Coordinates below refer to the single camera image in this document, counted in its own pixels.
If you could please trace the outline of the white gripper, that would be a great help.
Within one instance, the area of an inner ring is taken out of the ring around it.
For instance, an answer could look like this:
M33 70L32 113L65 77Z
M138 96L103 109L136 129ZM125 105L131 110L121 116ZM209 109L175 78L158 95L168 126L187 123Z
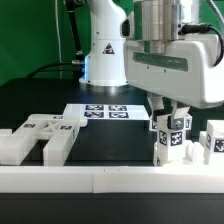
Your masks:
M128 40L124 45L126 78L130 85L152 92L147 99L154 121L164 114L162 96L175 100L167 127L182 130L189 106L202 109L224 103L224 58L215 66L220 48L218 37L212 34L170 41L165 54L148 53L143 42Z

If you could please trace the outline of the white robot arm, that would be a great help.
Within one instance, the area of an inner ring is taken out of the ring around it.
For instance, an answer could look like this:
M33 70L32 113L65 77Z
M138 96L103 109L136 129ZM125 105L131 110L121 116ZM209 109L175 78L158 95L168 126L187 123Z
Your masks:
M224 104L224 39L199 21L201 0L133 0L130 15L113 0L86 2L91 49L83 84L101 91L126 85L145 90L154 117L169 98L175 130L191 107Z

